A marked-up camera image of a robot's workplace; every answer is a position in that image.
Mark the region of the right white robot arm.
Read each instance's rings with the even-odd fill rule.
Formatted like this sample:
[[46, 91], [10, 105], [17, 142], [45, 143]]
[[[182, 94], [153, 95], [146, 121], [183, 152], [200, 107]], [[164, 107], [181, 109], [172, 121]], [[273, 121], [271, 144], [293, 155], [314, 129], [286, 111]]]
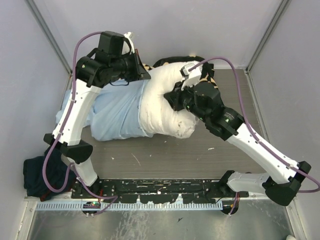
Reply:
[[183, 87], [178, 82], [164, 98], [173, 110], [192, 113], [211, 134], [236, 146], [265, 170], [261, 174], [227, 171], [219, 184], [223, 196], [231, 197], [235, 192], [261, 193], [285, 207], [296, 197], [305, 179], [303, 174], [310, 172], [311, 165], [287, 156], [282, 157], [284, 162], [276, 159], [272, 153], [281, 156], [281, 152], [256, 132], [251, 133], [243, 116], [224, 105], [220, 91], [213, 84], [203, 81]]

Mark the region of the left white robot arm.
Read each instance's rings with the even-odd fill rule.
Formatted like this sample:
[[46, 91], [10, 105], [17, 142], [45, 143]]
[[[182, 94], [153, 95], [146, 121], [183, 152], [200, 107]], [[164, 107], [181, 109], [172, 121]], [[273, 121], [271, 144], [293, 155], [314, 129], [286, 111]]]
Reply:
[[43, 163], [42, 177], [52, 192], [60, 193], [69, 178], [65, 176], [59, 189], [53, 188], [47, 178], [50, 156], [58, 150], [69, 161], [67, 168], [73, 169], [82, 183], [82, 192], [88, 198], [99, 195], [98, 175], [91, 161], [93, 146], [81, 139], [82, 130], [91, 106], [104, 86], [118, 79], [124, 79], [127, 83], [150, 79], [132, 37], [130, 31], [125, 34], [97, 31], [84, 36], [76, 44], [68, 102], [54, 131], [43, 138], [50, 148]]

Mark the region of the light blue pillowcase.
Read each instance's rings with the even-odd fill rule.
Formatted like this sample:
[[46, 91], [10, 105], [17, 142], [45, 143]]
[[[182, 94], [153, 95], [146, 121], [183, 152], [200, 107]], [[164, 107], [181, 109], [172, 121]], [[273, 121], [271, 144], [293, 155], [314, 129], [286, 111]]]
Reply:
[[120, 79], [105, 86], [96, 97], [83, 123], [90, 127], [97, 141], [152, 137], [139, 120], [141, 100], [146, 80], [130, 82]]

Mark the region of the white pillow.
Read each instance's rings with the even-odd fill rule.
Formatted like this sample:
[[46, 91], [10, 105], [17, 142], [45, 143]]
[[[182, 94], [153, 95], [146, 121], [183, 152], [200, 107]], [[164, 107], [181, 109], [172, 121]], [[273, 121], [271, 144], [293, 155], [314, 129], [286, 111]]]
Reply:
[[151, 79], [146, 81], [139, 106], [139, 124], [148, 135], [186, 139], [193, 134], [197, 118], [186, 109], [174, 111], [164, 94], [171, 92], [175, 84], [183, 80], [181, 68], [198, 63], [195, 60], [173, 62], [149, 71]]

